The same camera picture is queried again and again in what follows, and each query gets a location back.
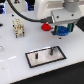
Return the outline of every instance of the small metal part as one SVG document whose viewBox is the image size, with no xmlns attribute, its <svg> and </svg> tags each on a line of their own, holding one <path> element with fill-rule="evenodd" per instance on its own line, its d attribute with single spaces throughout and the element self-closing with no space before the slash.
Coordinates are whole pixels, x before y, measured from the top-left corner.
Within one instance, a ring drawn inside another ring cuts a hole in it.
<svg viewBox="0 0 84 84">
<path fill-rule="evenodd" d="M 14 15 L 12 14 L 12 17 L 14 17 Z"/>
<path fill-rule="evenodd" d="M 3 47 L 2 46 L 0 46 L 0 52 L 2 52 L 3 51 Z"/>
<path fill-rule="evenodd" d="M 53 55 L 53 47 L 51 47 L 50 55 Z"/>
<path fill-rule="evenodd" d="M 59 18 L 59 16 L 57 16 L 57 18 Z"/>
<path fill-rule="evenodd" d="M 0 23 L 0 27 L 2 27 L 3 26 L 3 24 L 2 23 Z"/>
<path fill-rule="evenodd" d="M 38 59 L 38 53 L 35 54 L 35 59 Z"/>
<path fill-rule="evenodd" d="M 74 16 L 74 14 L 72 14 L 72 16 Z"/>
</svg>

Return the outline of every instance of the robotic arm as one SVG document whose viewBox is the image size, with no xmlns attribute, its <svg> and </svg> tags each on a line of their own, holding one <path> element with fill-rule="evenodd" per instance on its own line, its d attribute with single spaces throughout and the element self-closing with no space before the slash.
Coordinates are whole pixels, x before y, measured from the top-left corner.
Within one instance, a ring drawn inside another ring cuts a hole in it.
<svg viewBox="0 0 84 84">
<path fill-rule="evenodd" d="M 28 21 L 52 23 L 51 26 L 54 27 L 53 35 L 65 36 L 72 32 L 75 22 L 82 16 L 78 7 L 80 0 L 35 0 L 35 16 L 37 20 L 23 16 L 16 10 L 10 0 L 7 1 L 15 13 Z M 68 24 L 67 29 L 62 26 L 59 27 L 61 24 Z"/>
</svg>

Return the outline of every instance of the white panel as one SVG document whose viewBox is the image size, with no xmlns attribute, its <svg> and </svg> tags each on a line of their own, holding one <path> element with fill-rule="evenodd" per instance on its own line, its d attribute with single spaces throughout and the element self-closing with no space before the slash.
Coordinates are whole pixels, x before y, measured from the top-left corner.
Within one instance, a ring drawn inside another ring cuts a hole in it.
<svg viewBox="0 0 84 84">
<path fill-rule="evenodd" d="M 34 12 L 22 14 L 34 18 Z M 0 28 L 0 46 L 4 49 L 0 52 L 0 84 L 20 81 L 84 61 L 84 32 L 78 27 L 68 36 L 59 39 L 59 36 L 53 36 L 51 31 L 42 31 L 42 24 L 23 20 L 25 36 L 16 38 L 12 20 L 19 17 L 14 15 L 0 15 L 0 23 L 3 23 Z M 60 46 L 67 59 L 31 69 L 25 53 L 51 46 Z"/>
</svg>

